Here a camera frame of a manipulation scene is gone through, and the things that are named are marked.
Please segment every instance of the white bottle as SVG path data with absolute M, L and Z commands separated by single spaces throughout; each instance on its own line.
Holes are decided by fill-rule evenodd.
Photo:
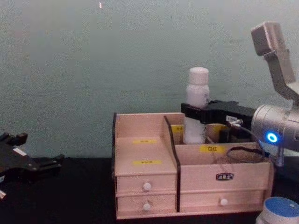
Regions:
M 209 70 L 202 67 L 191 68 L 187 86 L 187 104 L 200 109 L 206 107 L 209 101 Z M 202 144 L 206 141 L 206 126 L 199 120 L 185 118 L 185 144 Z

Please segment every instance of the small drawer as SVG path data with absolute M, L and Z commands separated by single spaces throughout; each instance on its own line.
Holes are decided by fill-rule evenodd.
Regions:
M 260 204 L 263 203 L 262 190 L 221 192 L 221 193 L 198 193 L 181 194 L 180 205 L 184 207 L 238 205 L 238 204 Z
M 116 178 L 117 193 L 154 192 L 176 189 L 176 175 L 122 176 Z
M 118 211 L 142 211 L 145 214 L 157 210 L 175 211 L 175 195 L 118 197 Z

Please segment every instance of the blue lid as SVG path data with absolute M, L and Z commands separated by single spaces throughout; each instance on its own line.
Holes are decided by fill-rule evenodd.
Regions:
M 299 204 L 284 197 L 271 197 L 265 201 L 266 208 L 283 217 L 299 217 Z

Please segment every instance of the wooden drawer organizer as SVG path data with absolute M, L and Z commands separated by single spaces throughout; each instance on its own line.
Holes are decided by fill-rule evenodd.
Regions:
M 258 211 L 271 196 L 274 170 L 268 159 L 238 163 L 225 156 L 232 147 L 256 148 L 256 143 L 212 143 L 218 141 L 219 125 L 208 125 L 208 144 L 183 145 L 184 116 L 114 115 L 117 219 Z M 244 151 L 233 156 L 257 159 Z

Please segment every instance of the cable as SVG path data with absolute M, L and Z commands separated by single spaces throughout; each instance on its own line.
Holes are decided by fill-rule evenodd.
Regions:
M 254 138 L 255 138 L 255 141 L 257 142 L 257 144 L 259 145 L 260 147 L 260 150 L 258 149 L 250 149 L 250 148 L 246 148 L 246 147 L 233 147 L 231 149 L 229 149 L 227 152 L 226 152 L 226 156 L 230 159 L 233 159 L 233 160 L 236 160 L 236 161 L 239 161 L 239 162 L 245 162 L 245 163 L 259 163 L 259 162 L 262 162 L 265 158 L 265 149 L 263 148 L 262 146 L 262 143 L 261 141 L 257 138 L 257 136 L 252 132 L 250 131 L 249 129 L 245 128 L 245 127 L 242 127 L 242 120 L 237 120 L 235 122 L 230 122 L 229 123 L 232 127 L 234 128 L 237 128 L 237 129 L 241 129 L 243 131 L 246 131 L 248 132 L 249 134 L 251 134 Z M 241 159 L 237 159 L 237 158 L 234 158 L 233 156 L 230 155 L 230 153 L 232 151 L 236 151 L 236 150 L 244 150 L 246 152 L 251 152 L 251 153 L 256 153 L 256 154 L 261 154 L 262 157 L 260 158 L 260 160 L 258 161 L 249 161 L 249 160 L 241 160 Z

